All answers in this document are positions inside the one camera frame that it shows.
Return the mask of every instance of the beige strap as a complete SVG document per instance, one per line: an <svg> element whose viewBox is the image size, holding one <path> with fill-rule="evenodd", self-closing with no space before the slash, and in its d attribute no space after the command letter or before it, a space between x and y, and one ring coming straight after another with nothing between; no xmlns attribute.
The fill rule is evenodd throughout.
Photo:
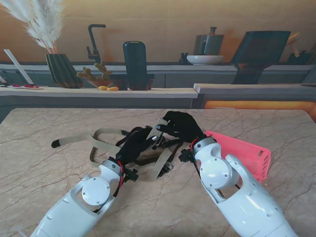
<svg viewBox="0 0 316 237"><path fill-rule="evenodd" d="M163 119L160 119L157 124L167 125L168 122ZM115 145L112 145L106 142L99 141L98 136L102 133L122 134L122 131L120 129L100 128L96 130L94 133L84 132L84 133L78 133L73 136L60 138L59 144L62 146L68 143L90 141L93 145L93 148L90 154L91 165L94 167L99 167L100 163L97 163L94 161L94 154L97 149L100 149L105 152L110 152L114 156L120 151L120 147L117 147ZM148 135L148 138L152 136L160 137L161 135L162 135L162 132L158 131L156 127L154 127L151 133ZM162 170L163 166L166 164L166 162L168 161L171 155L172 155L172 152L168 148L164 149L161 155L159 156L158 160L156 161L153 169L150 172L148 172L146 175L141 176L141 179L143 181L148 181L148 182L155 181L158 178L158 175L160 171Z"/></svg>

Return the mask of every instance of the wall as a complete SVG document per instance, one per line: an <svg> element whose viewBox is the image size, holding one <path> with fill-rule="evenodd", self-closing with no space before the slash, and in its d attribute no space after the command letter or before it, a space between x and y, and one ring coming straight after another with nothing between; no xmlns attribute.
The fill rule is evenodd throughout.
<svg viewBox="0 0 316 237"><path fill-rule="evenodd" d="M88 25L106 24L94 35L101 57L124 61L122 44L146 44L147 61L178 61L181 52L193 52L195 36L217 26L225 34L221 55L229 61L246 31L301 32L299 50L316 42L315 0L65 0L65 27L58 40L61 52L72 61L89 61ZM45 61L45 49L24 32L21 22L0 10L0 49L9 48L20 61ZM291 50L287 47L282 59ZM0 61L9 58L0 50Z"/></svg>

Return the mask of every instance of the kettle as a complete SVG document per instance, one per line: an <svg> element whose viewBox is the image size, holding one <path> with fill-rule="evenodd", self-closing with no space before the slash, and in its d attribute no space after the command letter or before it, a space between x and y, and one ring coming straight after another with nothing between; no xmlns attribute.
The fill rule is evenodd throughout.
<svg viewBox="0 0 316 237"><path fill-rule="evenodd" d="M211 31L208 35L198 35L196 37L193 55L219 55L224 35L215 34L216 28L217 27L212 26ZM204 52L201 52L204 41L206 42L204 43Z"/></svg>

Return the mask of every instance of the red wire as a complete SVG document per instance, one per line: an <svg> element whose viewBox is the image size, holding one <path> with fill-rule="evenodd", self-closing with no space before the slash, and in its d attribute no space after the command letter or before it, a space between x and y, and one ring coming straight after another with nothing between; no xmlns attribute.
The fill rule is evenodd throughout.
<svg viewBox="0 0 316 237"><path fill-rule="evenodd" d="M120 173L123 174L123 165L119 160L118 160L118 164L120 166ZM122 185L123 185L123 176L121 175L120 180L119 180L119 187L122 187Z"/></svg>
<svg viewBox="0 0 316 237"><path fill-rule="evenodd" d="M194 139L193 142L191 143L190 145L190 150L192 151L193 150L193 146L194 146L194 143L198 140L198 138Z"/></svg>

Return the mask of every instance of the black glove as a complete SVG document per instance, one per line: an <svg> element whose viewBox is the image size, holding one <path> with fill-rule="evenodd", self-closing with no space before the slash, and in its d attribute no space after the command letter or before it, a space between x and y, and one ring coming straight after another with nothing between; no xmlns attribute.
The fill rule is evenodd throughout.
<svg viewBox="0 0 316 237"><path fill-rule="evenodd" d="M158 137L156 136L146 140L151 130L151 127L146 127L129 135L127 141L116 154L116 160L118 159L123 165L135 161L140 156L141 152L145 151L158 140Z"/></svg>
<svg viewBox="0 0 316 237"><path fill-rule="evenodd" d="M157 125L157 130L178 137L184 142L193 142L203 136L203 132L195 119L188 113L169 111L163 117L168 125Z"/></svg>

